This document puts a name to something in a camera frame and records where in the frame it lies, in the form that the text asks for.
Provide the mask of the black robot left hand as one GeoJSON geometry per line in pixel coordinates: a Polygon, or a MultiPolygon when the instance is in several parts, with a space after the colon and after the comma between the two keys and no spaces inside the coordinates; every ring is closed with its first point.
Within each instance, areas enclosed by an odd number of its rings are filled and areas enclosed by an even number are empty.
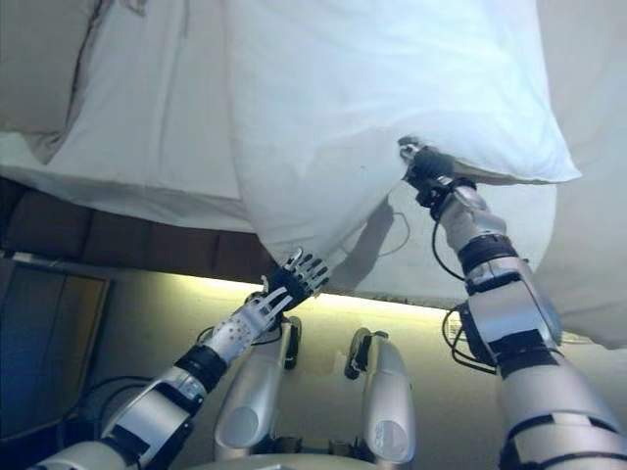
{"type": "Polygon", "coordinates": [[[316,296],[329,281],[325,262],[298,247],[267,281],[269,305],[288,311],[316,296]]]}

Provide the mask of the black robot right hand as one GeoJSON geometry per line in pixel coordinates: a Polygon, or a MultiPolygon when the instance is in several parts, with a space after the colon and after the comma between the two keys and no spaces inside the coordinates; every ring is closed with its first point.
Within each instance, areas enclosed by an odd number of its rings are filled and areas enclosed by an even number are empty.
{"type": "Polygon", "coordinates": [[[451,191],[454,166],[450,156],[413,136],[398,140],[399,156],[407,170],[403,181],[417,191],[416,200],[428,209],[436,208],[451,191]]]}

